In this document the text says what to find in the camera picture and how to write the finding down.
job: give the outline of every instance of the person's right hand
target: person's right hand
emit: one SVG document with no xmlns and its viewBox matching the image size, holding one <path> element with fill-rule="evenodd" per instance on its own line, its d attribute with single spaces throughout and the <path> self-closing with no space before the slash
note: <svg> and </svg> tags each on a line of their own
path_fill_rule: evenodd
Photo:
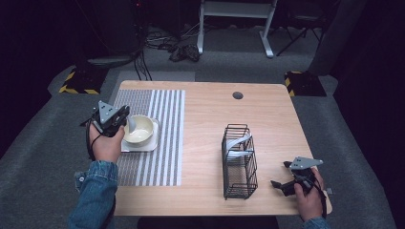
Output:
<svg viewBox="0 0 405 229">
<path fill-rule="evenodd" d="M 324 180 L 315 168 L 311 168 L 315 174 L 316 179 L 319 181 L 320 189 L 324 190 Z M 304 194 L 303 187 L 295 183 L 294 184 L 295 195 L 297 196 L 298 212 L 301 215 L 303 221 L 322 217 L 322 201 L 321 196 L 316 188 L 312 188 L 308 194 Z"/>
<path fill-rule="evenodd" d="M 118 158 L 121 155 L 121 141 L 124 138 L 125 132 L 124 127 L 120 126 L 118 132 L 113 137 L 107 137 L 101 135 L 94 126 L 90 126 L 90 144 L 93 144 L 93 153 L 95 154 L 96 160 L 104 160 L 109 162 L 114 162 L 117 164 Z"/>
</svg>

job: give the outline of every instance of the white bowl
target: white bowl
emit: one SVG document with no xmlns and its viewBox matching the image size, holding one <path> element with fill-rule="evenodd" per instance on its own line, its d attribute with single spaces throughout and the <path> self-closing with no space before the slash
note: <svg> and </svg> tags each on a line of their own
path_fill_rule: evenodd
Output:
<svg viewBox="0 0 405 229">
<path fill-rule="evenodd" d="M 125 136 L 124 140 L 128 143 L 133 144 L 136 147 L 146 145 L 152 134 L 153 134 L 153 121 L 151 118 L 144 115 L 133 115 L 128 118 L 132 118 L 135 121 L 136 128 L 130 133 L 129 130 L 129 120 L 125 125 Z"/>
</svg>

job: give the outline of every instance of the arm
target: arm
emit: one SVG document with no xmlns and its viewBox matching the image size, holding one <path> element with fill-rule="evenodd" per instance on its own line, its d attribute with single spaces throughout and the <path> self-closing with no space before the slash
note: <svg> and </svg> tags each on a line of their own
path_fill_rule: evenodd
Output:
<svg viewBox="0 0 405 229">
<path fill-rule="evenodd" d="M 321 190 L 324 190 L 324 180 L 315 168 L 311 168 L 315 174 Z M 330 226 L 324 218 L 322 218 L 322 202 L 321 196 L 316 188 L 312 188 L 308 194 L 304 194 L 300 184 L 294 184 L 295 195 L 297 196 L 298 212 L 301 219 L 304 221 L 302 228 L 305 229 L 328 229 Z"/>
<path fill-rule="evenodd" d="M 123 127 L 114 137 L 98 136 L 92 125 L 89 137 L 94 142 L 96 161 L 90 164 L 81 185 L 78 204 L 69 216 L 69 228 L 100 228 L 114 207 Z"/>
<path fill-rule="evenodd" d="M 80 189 L 69 228 L 101 228 L 114 205 L 118 169 L 115 163 L 93 161 Z"/>
</svg>

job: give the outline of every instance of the black wire basket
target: black wire basket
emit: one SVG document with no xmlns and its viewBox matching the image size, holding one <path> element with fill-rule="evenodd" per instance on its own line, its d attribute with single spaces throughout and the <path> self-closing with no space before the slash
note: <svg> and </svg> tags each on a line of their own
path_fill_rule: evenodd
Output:
<svg viewBox="0 0 405 229">
<path fill-rule="evenodd" d="M 253 136 L 245 124 L 228 124 L 222 144 L 224 198 L 250 198 L 257 189 Z"/>
</svg>

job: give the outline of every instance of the denim sleeve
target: denim sleeve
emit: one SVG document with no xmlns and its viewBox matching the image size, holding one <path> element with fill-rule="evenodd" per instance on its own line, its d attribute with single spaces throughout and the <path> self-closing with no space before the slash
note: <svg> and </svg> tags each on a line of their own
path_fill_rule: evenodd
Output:
<svg viewBox="0 0 405 229">
<path fill-rule="evenodd" d="M 304 222 L 303 229 L 330 229 L 327 221 L 322 217 L 314 218 Z"/>
<path fill-rule="evenodd" d="M 68 219 L 69 228 L 100 228 L 107 219 L 117 191 L 118 167 L 113 162 L 93 161 L 80 178 L 80 197 Z"/>
</svg>

